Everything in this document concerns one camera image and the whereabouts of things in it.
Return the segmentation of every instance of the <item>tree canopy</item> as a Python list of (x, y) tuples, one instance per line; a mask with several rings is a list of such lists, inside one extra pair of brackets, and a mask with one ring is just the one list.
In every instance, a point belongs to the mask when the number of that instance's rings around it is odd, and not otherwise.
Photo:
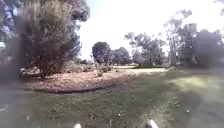
[(109, 64), (111, 62), (111, 48), (106, 42), (98, 42), (92, 47), (94, 60), (99, 64)]

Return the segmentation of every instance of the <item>distant tree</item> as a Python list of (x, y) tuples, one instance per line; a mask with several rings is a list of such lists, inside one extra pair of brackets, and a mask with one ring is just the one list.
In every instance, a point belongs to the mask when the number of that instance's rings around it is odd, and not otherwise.
[(143, 64), (142, 54), (137, 50), (134, 51), (132, 60), (135, 64), (138, 64), (139, 66), (142, 66)]
[(92, 47), (94, 60), (99, 64), (111, 63), (111, 48), (106, 42), (98, 42)]
[(132, 45), (136, 51), (141, 49), (143, 65), (152, 66), (153, 64), (161, 64), (163, 59), (162, 46), (165, 44), (163, 40), (157, 38), (153, 39), (146, 33), (140, 33), (136, 36), (129, 33), (125, 35), (125, 38), (130, 40), (130, 45)]
[(129, 52), (126, 48), (120, 47), (119, 49), (115, 49), (112, 52), (113, 54), (113, 63), (125, 65), (131, 63), (131, 57), (129, 55)]

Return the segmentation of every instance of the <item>grass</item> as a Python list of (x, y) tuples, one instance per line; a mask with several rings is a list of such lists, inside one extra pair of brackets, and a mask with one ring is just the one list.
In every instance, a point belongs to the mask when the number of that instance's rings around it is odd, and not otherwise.
[(9, 98), (0, 103), (9, 105), (7, 112), (0, 113), (0, 124), (18, 128), (72, 128), (75, 123), (85, 128), (142, 128), (147, 119), (154, 119), (160, 128), (180, 127), (190, 116), (185, 109), (200, 101), (200, 93), (210, 82), (207, 78), (211, 77), (163, 71), (140, 75), (122, 87), (84, 94), (10, 90), (6, 94)]

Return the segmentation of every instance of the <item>shrub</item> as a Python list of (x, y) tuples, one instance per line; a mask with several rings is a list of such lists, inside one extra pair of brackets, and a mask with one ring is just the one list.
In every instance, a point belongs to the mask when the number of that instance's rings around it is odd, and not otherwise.
[(98, 77), (102, 77), (102, 76), (103, 76), (103, 72), (102, 72), (102, 71), (98, 71), (98, 72), (97, 72), (97, 76), (98, 76)]

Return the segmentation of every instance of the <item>bush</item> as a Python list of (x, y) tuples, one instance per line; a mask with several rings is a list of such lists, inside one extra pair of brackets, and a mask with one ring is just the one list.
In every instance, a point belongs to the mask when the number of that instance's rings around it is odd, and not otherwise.
[(83, 72), (92, 72), (92, 71), (94, 71), (94, 68), (92, 66), (86, 66), (83, 69)]
[(102, 76), (103, 76), (103, 72), (102, 72), (102, 71), (98, 71), (98, 72), (97, 72), (97, 76), (98, 76), (98, 77), (102, 77)]
[(106, 73), (106, 72), (108, 72), (108, 71), (111, 71), (112, 68), (111, 68), (111, 67), (102, 67), (101, 70), (102, 70), (104, 73)]

